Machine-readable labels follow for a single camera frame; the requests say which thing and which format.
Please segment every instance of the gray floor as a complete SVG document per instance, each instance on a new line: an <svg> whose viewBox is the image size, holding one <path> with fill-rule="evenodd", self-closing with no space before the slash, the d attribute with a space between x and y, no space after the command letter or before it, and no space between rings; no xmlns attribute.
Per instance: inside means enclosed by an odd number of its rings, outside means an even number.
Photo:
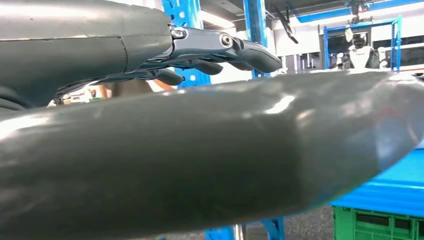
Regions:
<svg viewBox="0 0 424 240"><path fill-rule="evenodd" d="M284 218L285 240L333 240L333 210L329 206ZM167 240L205 240L203 232L167 234ZM248 229L247 240L267 240L261 225Z"/></svg>

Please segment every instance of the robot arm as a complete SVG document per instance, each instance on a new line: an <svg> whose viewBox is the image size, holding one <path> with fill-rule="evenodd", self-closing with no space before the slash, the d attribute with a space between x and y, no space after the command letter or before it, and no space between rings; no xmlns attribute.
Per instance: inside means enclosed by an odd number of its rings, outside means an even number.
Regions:
<svg viewBox="0 0 424 240"><path fill-rule="evenodd" d="M220 62L273 72L280 61L224 32L175 28L160 10L103 0L2 1L0 99L22 108L48 102L90 81L183 79L162 70L221 71Z"/></svg>

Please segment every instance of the ceiling light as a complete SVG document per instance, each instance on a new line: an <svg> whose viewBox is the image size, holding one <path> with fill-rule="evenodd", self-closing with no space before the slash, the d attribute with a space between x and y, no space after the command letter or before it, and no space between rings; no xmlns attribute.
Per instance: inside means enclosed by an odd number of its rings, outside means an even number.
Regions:
<svg viewBox="0 0 424 240"><path fill-rule="evenodd" d="M210 14L209 12L200 11L200 18L210 24L220 26L225 29L234 28L236 25L222 17Z"/></svg>

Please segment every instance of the ceiling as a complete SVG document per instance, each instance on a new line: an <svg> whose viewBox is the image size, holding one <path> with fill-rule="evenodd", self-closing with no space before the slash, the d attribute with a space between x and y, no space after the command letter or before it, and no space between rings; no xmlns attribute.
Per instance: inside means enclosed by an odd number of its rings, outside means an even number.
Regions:
<svg viewBox="0 0 424 240"><path fill-rule="evenodd" d="M272 19L276 19L273 5L275 4L281 11L286 9L287 0L265 0L265 9L268 11L267 20L270 24ZM344 6L344 0L290 0L291 6L297 14L316 13L324 10L341 8ZM233 22L237 31L246 29L243 0L200 0L200 7L205 12L214 14L221 18ZM204 22L204 28L210 30L219 30L220 27Z"/></svg>

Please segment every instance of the robotic hand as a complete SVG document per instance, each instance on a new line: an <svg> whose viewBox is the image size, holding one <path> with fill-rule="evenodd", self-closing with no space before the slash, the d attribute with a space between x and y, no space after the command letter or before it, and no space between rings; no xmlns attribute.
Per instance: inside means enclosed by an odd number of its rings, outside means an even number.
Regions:
<svg viewBox="0 0 424 240"><path fill-rule="evenodd" d="M231 37L225 32L172 25L169 26L169 32L172 46L167 51L148 59L132 72L110 75L99 82L119 82L133 78L159 79L176 86L184 79L165 68L197 69L215 75L223 69L218 63L223 62L240 70L257 69L264 73L274 72L281 66L280 60L262 45Z"/></svg>

